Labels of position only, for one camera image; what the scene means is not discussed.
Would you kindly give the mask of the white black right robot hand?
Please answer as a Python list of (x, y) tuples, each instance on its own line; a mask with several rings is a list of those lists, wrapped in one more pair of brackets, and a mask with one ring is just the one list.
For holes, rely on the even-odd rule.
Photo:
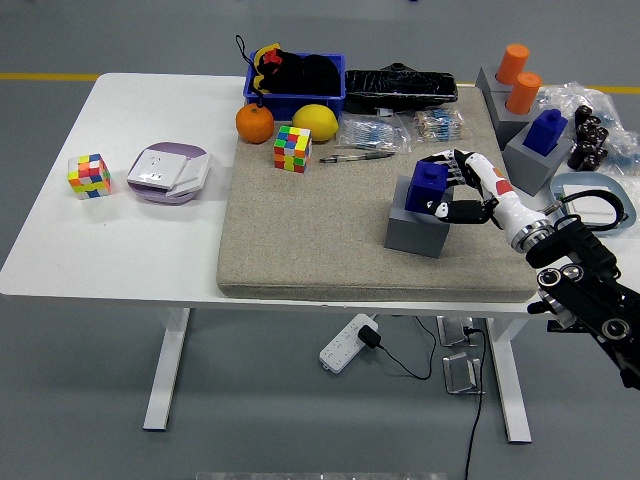
[(507, 243), (519, 253), (527, 252), (553, 233), (546, 216), (525, 206), (511, 183), (484, 155), (451, 149), (424, 160), (445, 166), (450, 186), (467, 185), (481, 195), (479, 200), (426, 201), (427, 212), (440, 221), (450, 224), (491, 221), (505, 232)]

